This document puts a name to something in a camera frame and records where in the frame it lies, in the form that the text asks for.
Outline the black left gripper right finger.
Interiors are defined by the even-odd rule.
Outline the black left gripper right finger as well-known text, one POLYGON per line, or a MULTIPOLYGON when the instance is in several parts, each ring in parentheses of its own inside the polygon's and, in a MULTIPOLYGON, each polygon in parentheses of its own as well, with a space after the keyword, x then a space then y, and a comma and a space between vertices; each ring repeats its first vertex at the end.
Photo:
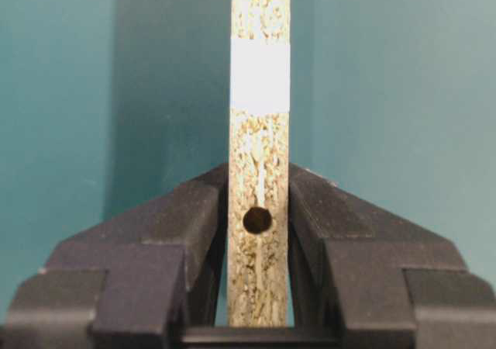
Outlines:
POLYGON ((294 321, 344 348, 493 348, 495 295, 454 244, 290 167, 294 321))

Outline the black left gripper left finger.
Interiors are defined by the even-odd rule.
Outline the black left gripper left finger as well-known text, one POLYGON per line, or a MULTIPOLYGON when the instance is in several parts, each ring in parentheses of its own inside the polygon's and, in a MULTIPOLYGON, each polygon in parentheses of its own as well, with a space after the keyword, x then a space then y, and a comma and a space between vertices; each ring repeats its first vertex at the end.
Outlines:
POLYGON ((17 289, 10 348, 164 348, 215 321, 227 223, 222 164, 60 242, 17 289))

